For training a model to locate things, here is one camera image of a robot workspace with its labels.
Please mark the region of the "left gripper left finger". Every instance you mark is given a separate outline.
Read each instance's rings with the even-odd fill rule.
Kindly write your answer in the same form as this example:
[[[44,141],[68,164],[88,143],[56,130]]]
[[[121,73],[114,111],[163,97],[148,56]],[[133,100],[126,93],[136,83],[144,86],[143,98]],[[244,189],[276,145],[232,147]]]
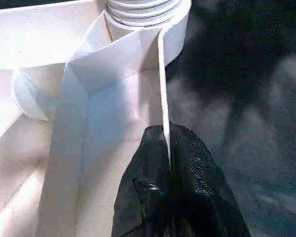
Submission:
[[[170,236],[170,183],[163,127],[147,127],[119,184],[114,203],[112,236]]]

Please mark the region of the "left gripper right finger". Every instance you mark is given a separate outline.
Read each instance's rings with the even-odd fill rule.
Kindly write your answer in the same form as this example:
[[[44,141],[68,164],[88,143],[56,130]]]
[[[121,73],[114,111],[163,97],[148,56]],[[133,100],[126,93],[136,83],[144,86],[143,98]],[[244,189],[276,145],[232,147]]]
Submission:
[[[247,224],[226,178],[205,143],[188,128],[170,126],[176,214],[183,234],[193,237],[248,237]]]

